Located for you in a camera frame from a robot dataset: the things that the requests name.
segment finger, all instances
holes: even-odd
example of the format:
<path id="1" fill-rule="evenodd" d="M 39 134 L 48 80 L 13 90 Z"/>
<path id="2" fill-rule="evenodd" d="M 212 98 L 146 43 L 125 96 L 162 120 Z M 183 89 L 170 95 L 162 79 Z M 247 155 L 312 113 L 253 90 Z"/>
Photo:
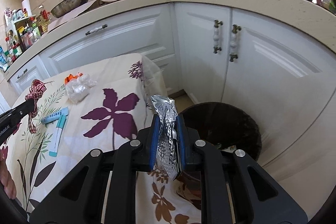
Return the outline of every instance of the finger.
<path id="1" fill-rule="evenodd" d="M 5 161 L 0 161 L 0 182 L 6 187 L 8 182 L 8 170 Z"/>
<path id="2" fill-rule="evenodd" d="M 5 193 L 7 194 L 9 198 L 11 198 L 12 190 L 13 190 L 13 180 L 12 178 L 9 178 L 7 182 L 7 186 L 5 187 Z"/>
<path id="3" fill-rule="evenodd" d="M 12 190 L 12 199 L 16 199 L 16 186 L 15 182 L 13 181 L 13 190 Z"/>

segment drawer handle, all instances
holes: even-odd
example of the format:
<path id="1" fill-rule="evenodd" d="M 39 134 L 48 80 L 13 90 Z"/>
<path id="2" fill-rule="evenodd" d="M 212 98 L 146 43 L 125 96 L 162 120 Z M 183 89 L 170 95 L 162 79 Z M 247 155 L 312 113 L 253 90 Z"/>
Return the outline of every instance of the drawer handle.
<path id="1" fill-rule="evenodd" d="M 28 69 L 25 69 L 24 71 L 23 71 L 23 74 L 21 74 L 21 75 L 18 75 L 18 79 L 20 78 L 20 77 L 22 77 L 26 72 L 28 71 Z"/>
<path id="2" fill-rule="evenodd" d="M 107 28 L 107 24 L 102 25 L 101 27 L 94 28 L 93 30 L 88 31 L 85 35 L 89 35 L 89 34 L 98 32 L 98 31 L 103 30 L 103 29 L 105 29 L 105 28 Z"/>

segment trash bag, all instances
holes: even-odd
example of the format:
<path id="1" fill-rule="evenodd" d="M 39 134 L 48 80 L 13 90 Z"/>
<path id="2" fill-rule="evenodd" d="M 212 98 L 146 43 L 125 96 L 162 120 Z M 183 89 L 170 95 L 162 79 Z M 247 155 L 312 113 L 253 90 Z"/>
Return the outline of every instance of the trash bag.
<path id="1" fill-rule="evenodd" d="M 201 139 L 220 150 L 235 145 L 254 160 L 261 151 L 261 136 L 256 122 L 234 106 L 210 102 L 191 106 L 181 112 L 187 127 L 196 129 Z"/>

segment silver screw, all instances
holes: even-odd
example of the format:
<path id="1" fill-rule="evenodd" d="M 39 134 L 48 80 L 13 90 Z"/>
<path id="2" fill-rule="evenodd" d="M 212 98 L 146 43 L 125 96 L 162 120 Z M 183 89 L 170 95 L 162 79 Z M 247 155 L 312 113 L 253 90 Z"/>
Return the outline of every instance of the silver screw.
<path id="1" fill-rule="evenodd" d="M 241 149 L 236 150 L 235 153 L 238 157 L 244 157 L 246 155 L 245 151 Z"/>
<path id="2" fill-rule="evenodd" d="M 90 155 L 92 157 L 98 157 L 100 155 L 100 150 L 94 149 L 94 150 L 91 151 Z"/>
<path id="3" fill-rule="evenodd" d="M 139 140 L 133 140 L 130 142 L 131 146 L 139 146 L 140 145 L 140 141 Z"/>
<path id="4" fill-rule="evenodd" d="M 197 146 L 205 146 L 205 141 L 203 141 L 203 140 L 197 140 L 197 141 L 195 141 L 195 144 Z"/>

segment drawer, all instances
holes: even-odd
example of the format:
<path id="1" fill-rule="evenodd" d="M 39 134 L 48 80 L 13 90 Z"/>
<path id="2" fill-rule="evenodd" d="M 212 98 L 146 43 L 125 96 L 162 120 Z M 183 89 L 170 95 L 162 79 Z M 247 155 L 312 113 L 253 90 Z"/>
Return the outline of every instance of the drawer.
<path id="1" fill-rule="evenodd" d="M 9 82 L 14 87 L 18 95 L 28 87 L 31 86 L 33 80 L 45 80 L 50 77 L 50 74 L 46 70 L 41 58 L 35 56 L 22 68 L 20 68 L 16 74 L 14 74 Z"/>
<path id="2" fill-rule="evenodd" d="M 168 4 L 93 23 L 56 42 L 40 56 L 49 73 L 56 75 L 132 52 L 144 54 L 151 60 L 174 53 Z"/>

